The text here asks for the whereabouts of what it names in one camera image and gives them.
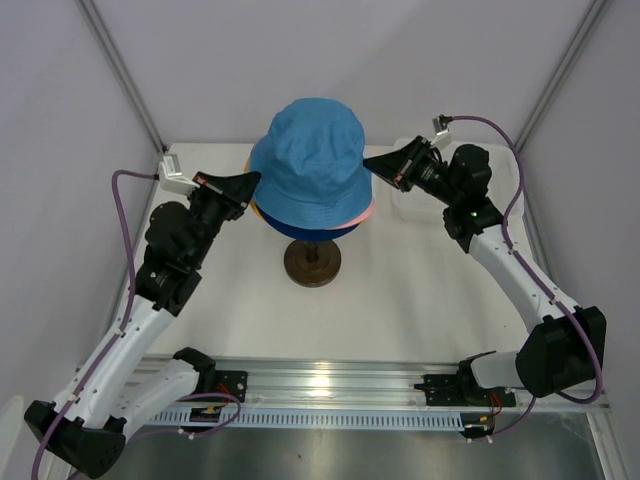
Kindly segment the yellow bucket hat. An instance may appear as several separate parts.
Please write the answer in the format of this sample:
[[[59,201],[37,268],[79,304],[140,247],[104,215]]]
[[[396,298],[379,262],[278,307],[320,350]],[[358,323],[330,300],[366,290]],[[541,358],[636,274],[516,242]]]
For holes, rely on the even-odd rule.
[[[244,169],[243,169],[243,173],[249,173],[250,172],[250,163],[251,163],[251,158],[248,157],[245,165],[244,165]],[[262,215],[261,210],[258,208],[256,202],[255,202],[255,198],[252,198],[251,202],[250,202],[250,207],[252,209],[252,211],[254,212],[254,214],[257,216],[257,218],[259,218],[261,221],[265,222],[264,217]]]

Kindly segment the pink bucket hat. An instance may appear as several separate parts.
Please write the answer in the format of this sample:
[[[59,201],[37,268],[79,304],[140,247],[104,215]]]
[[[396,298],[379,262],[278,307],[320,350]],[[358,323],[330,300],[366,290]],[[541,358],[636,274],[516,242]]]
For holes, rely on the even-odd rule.
[[[367,206],[367,208],[358,216],[354,217],[353,219],[349,220],[348,222],[345,222],[341,225],[332,227],[332,230],[341,230],[341,229],[346,229],[346,228],[351,228],[353,226],[357,226],[360,223],[364,222],[365,220],[367,220],[375,211],[376,209],[376,202],[375,199],[372,198],[371,202],[369,203],[369,205]]]

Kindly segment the dark blue bucket hat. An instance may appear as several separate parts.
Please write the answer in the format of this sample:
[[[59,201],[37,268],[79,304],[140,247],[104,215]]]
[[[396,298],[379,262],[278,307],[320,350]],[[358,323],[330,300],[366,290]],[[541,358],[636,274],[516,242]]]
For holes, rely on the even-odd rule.
[[[338,229],[304,229],[282,223],[260,211],[262,219],[275,231],[293,240],[304,242],[325,242],[345,236],[354,231],[358,224]]]

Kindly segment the light blue bucket hat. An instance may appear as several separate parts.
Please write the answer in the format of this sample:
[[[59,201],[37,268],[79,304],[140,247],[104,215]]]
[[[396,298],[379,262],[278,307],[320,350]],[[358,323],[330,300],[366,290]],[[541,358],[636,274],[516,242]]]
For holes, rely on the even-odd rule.
[[[258,208],[304,229],[348,222],[374,198],[364,149],[364,128],[348,106],[328,98],[293,101],[249,155],[250,171],[261,174]]]

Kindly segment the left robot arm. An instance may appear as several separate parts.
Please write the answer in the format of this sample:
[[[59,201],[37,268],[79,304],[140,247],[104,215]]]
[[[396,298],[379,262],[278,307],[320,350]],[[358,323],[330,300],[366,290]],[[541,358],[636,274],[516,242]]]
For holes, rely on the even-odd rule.
[[[193,348],[179,350],[130,394],[122,391],[149,347],[194,294],[214,239],[225,222],[244,214],[261,176],[198,172],[192,179],[153,178],[178,198],[150,212],[143,261],[129,269],[123,311],[67,386],[49,402],[33,401],[24,414],[39,442],[32,478],[38,478],[45,453],[79,474],[101,477],[140,428],[176,402],[242,404],[219,387],[215,360]]]

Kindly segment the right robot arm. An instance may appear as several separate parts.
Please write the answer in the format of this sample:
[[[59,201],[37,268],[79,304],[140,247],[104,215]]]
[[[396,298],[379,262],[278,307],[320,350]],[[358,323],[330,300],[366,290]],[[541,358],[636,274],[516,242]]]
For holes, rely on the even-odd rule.
[[[445,205],[449,237],[496,281],[516,308],[528,337],[515,352],[479,354],[463,361],[469,371],[456,379],[457,395],[477,404],[493,388],[524,389],[534,398],[595,383],[586,402],[602,392],[606,319],[583,308],[529,263],[510,238],[502,214],[488,196],[492,177],[487,150],[463,144],[445,162],[421,136],[387,154],[370,157],[365,168],[401,192],[418,188]]]

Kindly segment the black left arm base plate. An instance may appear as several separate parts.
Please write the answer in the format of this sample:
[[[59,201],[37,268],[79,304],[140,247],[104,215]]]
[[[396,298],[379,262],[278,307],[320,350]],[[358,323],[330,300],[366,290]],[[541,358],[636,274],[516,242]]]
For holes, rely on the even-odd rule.
[[[208,391],[232,395],[243,403],[248,391],[248,379],[246,371],[217,370]]]

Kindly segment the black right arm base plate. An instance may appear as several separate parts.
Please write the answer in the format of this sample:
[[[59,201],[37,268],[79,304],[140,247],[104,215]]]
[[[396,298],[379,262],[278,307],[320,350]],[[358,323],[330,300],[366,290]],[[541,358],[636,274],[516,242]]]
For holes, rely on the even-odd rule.
[[[431,407],[515,407],[516,398],[504,388],[485,389],[467,374],[425,374],[413,388]]]

